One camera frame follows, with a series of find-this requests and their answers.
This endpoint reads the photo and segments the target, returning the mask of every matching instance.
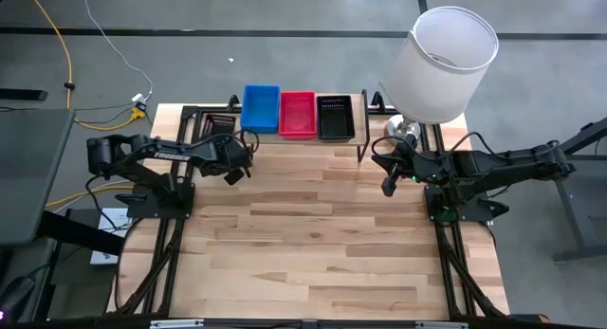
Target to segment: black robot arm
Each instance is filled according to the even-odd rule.
[[[138,163],[144,158],[187,162],[203,177],[225,174],[230,185],[245,174],[250,177],[248,168],[253,159],[252,148],[230,134],[204,137],[194,144],[144,135],[112,135],[90,138],[86,147],[90,173],[106,179],[119,175],[136,183],[133,194],[117,196],[134,206],[129,207],[129,217],[188,217],[192,207],[194,185],[182,185],[171,173],[158,174],[144,167]]]
[[[388,173],[382,183],[386,196],[392,196],[399,177],[411,178],[440,187],[447,205],[456,206],[481,192],[527,179],[559,180],[575,170],[557,141],[499,154],[481,151],[417,153],[414,145],[414,137],[410,135],[400,140],[391,153],[373,155],[372,159]]]

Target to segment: red bin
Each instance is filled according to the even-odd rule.
[[[282,92],[278,133],[285,139],[311,139],[316,135],[314,92]]]

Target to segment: wooden table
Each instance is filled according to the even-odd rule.
[[[182,106],[160,104],[152,136],[175,139]],[[372,140],[383,136],[388,117],[370,117]],[[467,132],[464,116],[442,132],[449,149]],[[460,148],[469,149],[469,142]],[[385,172],[370,155],[358,164],[351,146],[262,144],[251,179],[229,186],[221,177],[195,174],[195,211],[181,244],[171,317],[447,319],[423,185],[401,181],[395,196],[385,197],[379,187]],[[146,166],[170,169],[158,160]],[[143,220],[127,242],[120,302],[150,267],[157,225]],[[471,223],[462,223],[462,232],[470,274],[507,312],[490,235]],[[163,282],[161,276],[157,299]]]

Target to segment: gray floor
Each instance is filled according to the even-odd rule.
[[[428,1],[430,7],[475,10],[498,31],[607,32],[607,0]],[[41,2],[61,27],[92,27],[82,0]],[[90,0],[90,4],[105,27],[407,30],[418,13],[416,0]],[[29,0],[6,0],[0,4],[0,26],[7,25],[46,27],[46,21]],[[102,38],[66,37],[66,41],[77,85],[74,107],[124,103],[146,91],[146,82],[124,67]],[[160,102],[227,101],[231,94],[241,96],[246,83],[375,91],[377,79],[401,43],[326,38],[114,41],[155,82],[152,115]],[[606,60],[607,42],[502,42],[466,112],[470,130],[482,133],[496,150],[571,137],[584,124],[607,116]],[[2,101],[2,105],[64,107],[65,75],[64,54],[53,36],[0,35],[0,85],[44,88],[50,94],[40,104]],[[114,114],[115,110],[79,112],[79,117],[101,120]],[[149,124],[138,121],[120,132],[147,133]],[[51,199],[83,188],[89,177],[84,142],[103,135],[74,127]],[[607,143],[598,150],[607,152]],[[501,200],[511,207],[495,226],[510,310],[605,327],[607,259],[552,263],[553,253],[574,248],[554,184],[522,183]],[[111,195],[102,196],[101,202],[118,205]],[[76,206],[92,204],[85,200]],[[90,290],[84,294],[92,295]],[[82,313],[89,314],[90,309]]]

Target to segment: blue bin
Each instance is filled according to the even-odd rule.
[[[240,127],[258,134],[278,131],[278,104],[281,88],[270,85],[246,85]]]

